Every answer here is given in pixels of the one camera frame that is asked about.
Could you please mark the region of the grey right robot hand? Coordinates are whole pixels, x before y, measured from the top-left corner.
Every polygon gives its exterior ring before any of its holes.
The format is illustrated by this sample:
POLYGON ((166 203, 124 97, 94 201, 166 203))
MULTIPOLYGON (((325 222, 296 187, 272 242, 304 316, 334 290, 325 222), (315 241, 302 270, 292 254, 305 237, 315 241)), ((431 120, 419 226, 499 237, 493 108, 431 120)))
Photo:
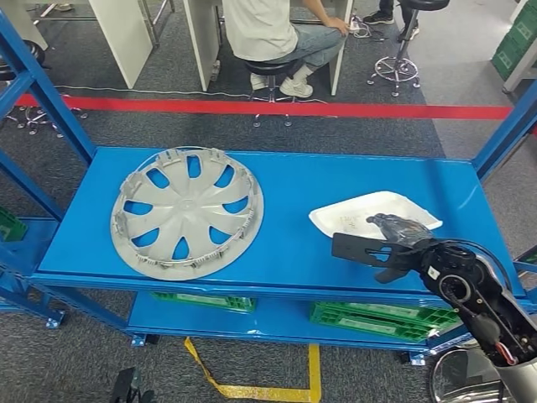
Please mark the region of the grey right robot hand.
MULTIPOLYGON (((366 219, 381 230, 389 243, 396 243, 413 249, 416 244, 433 238, 432 233, 425 225, 394 214, 377 213, 366 219)), ((400 258, 400 263, 388 264, 386 269, 375 275, 381 284, 388 284, 404 277, 413 269, 410 258, 400 258)))

